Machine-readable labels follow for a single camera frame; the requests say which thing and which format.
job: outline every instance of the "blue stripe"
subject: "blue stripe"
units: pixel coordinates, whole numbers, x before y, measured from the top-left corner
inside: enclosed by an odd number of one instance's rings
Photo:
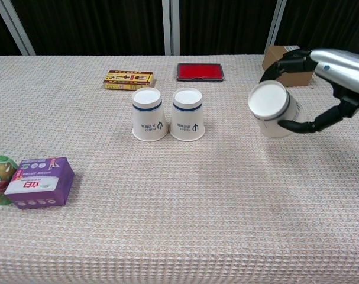
[[[135,109],[137,109],[138,111],[154,111],[155,109],[159,108],[161,106],[161,104],[162,104],[162,101],[158,105],[156,105],[154,108],[139,108],[135,105],[133,105],[133,107]]]
[[[173,106],[178,109],[179,111],[196,111],[197,109],[199,109],[201,106],[203,105],[203,103],[201,103],[200,105],[198,105],[196,108],[180,108],[179,106],[177,106],[176,104],[173,103]]]

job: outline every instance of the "purple box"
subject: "purple box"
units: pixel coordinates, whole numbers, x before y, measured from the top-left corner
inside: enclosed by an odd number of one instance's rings
[[[23,160],[5,195],[20,209],[65,205],[74,172],[65,157]]]

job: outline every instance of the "decorative egg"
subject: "decorative egg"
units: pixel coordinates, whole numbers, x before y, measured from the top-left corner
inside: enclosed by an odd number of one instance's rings
[[[17,169],[18,165],[13,160],[6,156],[0,156],[0,205],[11,203],[4,192]]]

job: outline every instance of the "tissue box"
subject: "tissue box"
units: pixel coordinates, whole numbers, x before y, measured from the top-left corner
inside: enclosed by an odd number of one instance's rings
[[[65,205],[74,172],[65,157],[23,160],[5,195],[21,209]]]
[[[263,69],[266,70],[274,62],[281,59],[285,53],[298,48],[299,46],[269,46],[263,59]],[[284,73],[277,79],[277,81],[286,87],[308,86],[312,75],[313,72]]]

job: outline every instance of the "paper cup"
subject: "paper cup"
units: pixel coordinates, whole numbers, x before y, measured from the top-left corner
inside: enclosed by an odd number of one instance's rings
[[[157,141],[167,134],[167,122],[161,93],[154,88],[141,88],[133,93],[133,135],[141,141]]]
[[[278,125],[280,120],[305,121],[301,104],[277,81],[257,85],[249,95],[248,104],[262,134],[267,137],[280,138],[292,133]]]
[[[202,93],[181,88],[173,95],[170,134],[181,141],[195,141],[204,135]]]

